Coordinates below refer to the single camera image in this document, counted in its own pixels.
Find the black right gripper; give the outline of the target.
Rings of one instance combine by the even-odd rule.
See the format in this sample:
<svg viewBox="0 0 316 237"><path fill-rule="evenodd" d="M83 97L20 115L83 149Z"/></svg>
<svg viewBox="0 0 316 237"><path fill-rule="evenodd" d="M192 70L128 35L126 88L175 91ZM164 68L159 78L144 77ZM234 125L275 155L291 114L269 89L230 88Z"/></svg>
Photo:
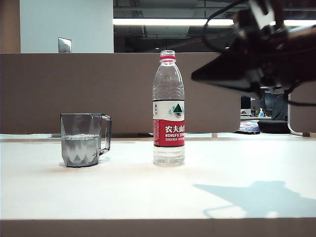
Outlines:
<svg viewBox="0 0 316 237"><path fill-rule="evenodd" d="M193 81L236 93L261 93L260 80L281 87L315 80L313 20L285 20L281 8L249 8L239 11L233 22L240 39L192 72ZM241 40L248 55L242 52Z"/></svg>

